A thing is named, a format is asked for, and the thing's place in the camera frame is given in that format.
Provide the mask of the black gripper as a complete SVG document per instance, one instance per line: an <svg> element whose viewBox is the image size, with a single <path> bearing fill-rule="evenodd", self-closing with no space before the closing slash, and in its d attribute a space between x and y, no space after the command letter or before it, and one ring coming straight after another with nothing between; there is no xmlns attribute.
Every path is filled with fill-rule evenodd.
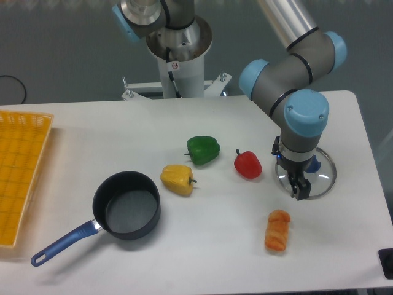
<svg viewBox="0 0 393 295"><path fill-rule="evenodd" d="M295 177L303 176L305 170L310 166L314 150L308 152L291 151L282 143L280 136L277 136L271 153L276 157L276 164L288 173L291 196L298 201L308 199L310 197L310 181L305 178L296 180Z"/></svg>

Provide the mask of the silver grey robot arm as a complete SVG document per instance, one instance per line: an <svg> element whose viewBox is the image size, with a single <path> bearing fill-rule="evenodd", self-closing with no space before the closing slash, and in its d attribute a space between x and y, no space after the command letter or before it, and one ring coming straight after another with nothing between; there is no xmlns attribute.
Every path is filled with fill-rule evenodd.
<svg viewBox="0 0 393 295"><path fill-rule="evenodd" d="M297 200L320 197L335 184L337 171L318 146L329 103L310 85L343 64L346 44L336 33L322 32L300 1L259 4L288 56L277 65L250 62L239 87L281 130L272 146L281 186ZM120 1L112 11L129 40L146 40L165 98L205 97L224 89L223 77L204 84L212 31L193 1Z"/></svg>

